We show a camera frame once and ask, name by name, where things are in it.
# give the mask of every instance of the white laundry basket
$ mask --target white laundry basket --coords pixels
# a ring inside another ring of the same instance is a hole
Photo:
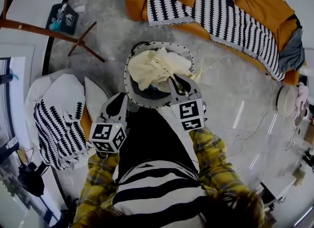
[[[138,88],[138,83],[136,83],[129,71],[128,64],[129,61],[136,55],[147,51],[161,49],[165,47],[167,52],[175,52],[178,55],[184,57],[185,59],[191,62],[190,71],[194,72],[194,57],[191,52],[184,46],[168,43],[168,42],[139,42],[134,45],[131,50],[131,54],[128,56],[126,66],[124,68],[124,86],[129,98],[137,105],[146,107],[146,108],[160,108],[171,103],[170,93],[165,93],[157,90],[156,88],[148,88],[144,91],[141,91]]]

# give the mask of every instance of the brown hair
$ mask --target brown hair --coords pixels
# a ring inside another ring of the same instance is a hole
[[[197,204],[191,208],[191,213],[201,214],[204,227],[242,227],[258,228],[263,224],[263,204],[254,193],[241,193],[237,196],[220,194],[200,197]],[[177,213],[179,220],[186,219],[182,213]],[[126,215],[116,209],[98,208],[88,214],[86,228],[110,227],[160,227],[160,220],[145,220],[142,214]]]

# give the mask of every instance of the gray concrete floor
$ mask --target gray concrete floor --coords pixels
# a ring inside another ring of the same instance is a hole
[[[134,44],[139,41],[181,44],[194,55],[196,68],[202,67],[199,86],[208,108],[206,124],[225,140],[227,155],[242,150],[243,143],[237,135],[240,134],[242,139],[250,136],[259,126],[262,114],[270,107],[256,135],[244,143],[243,151],[228,158],[242,180],[254,188],[261,180],[291,173],[298,165],[306,123],[300,137],[295,137],[295,149],[286,152],[287,142],[293,136],[293,119],[275,117],[277,112],[273,108],[280,86],[249,62],[217,44],[183,31],[171,27],[151,28],[147,22],[133,22],[125,13],[124,0],[70,0],[69,3],[72,8],[85,5],[85,12],[79,13],[76,36],[97,21],[97,26],[87,35],[86,43],[107,62],[100,62],[82,48],[67,57],[72,44],[55,40],[50,73],[74,68],[117,93],[125,90],[123,70]],[[78,195],[86,173],[86,170],[83,173],[59,173],[68,194]]]

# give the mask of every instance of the coat rack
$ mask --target coat rack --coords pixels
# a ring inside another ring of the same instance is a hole
[[[31,32],[31,33],[47,35],[47,36],[50,36],[53,38],[58,38],[58,39],[61,39],[64,41],[72,42],[72,43],[74,43],[74,45],[72,46],[71,50],[69,51],[68,56],[70,56],[72,54],[72,52],[74,51],[74,49],[77,46],[81,46],[82,48],[86,49],[88,52],[90,52],[93,56],[95,56],[100,61],[106,62],[101,56],[99,56],[94,51],[92,51],[88,46],[86,46],[85,42],[83,40],[84,37],[87,35],[87,33],[96,25],[97,22],[94,22],[84,32],[84,34],[80,38],[77,39],[77,38],[67,36],[65,34],[62,34],[62,33],[56,32],[56,31],[52,31],[52,30],[49,30],[46,28],[42,28],[42,27],[38,27],[38,26],[26,24],[26,23],[21,23],[21,22],[17,22],[17,21],[7,20],[6,19],[6,13],[7,13],[8,7],[11,5],[12,1],[13,0],[4,0],[3,11],[2,11],[2,14],[0,16],[0,28],[4,27],[4,28],[22,30],[22,31],[27,31],[27,32]]]

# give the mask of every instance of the yellow plaid shirt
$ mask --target yellow plaid shirt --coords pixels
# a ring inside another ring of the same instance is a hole
[[[249,191],[232,169],[232,164],[226,162],[226,147],[219,137],[205,128],[191,131],[190,137],[200,166],[199,182],[209,195]],[[118,164],[118,154],[112,154],[105,160],[100,159],[97,154],[89,158],[89,172],[78,203],[74,228],[87,225],[85,217],[88,212],[97,207],[112,206],[117,187],[112,175]]]

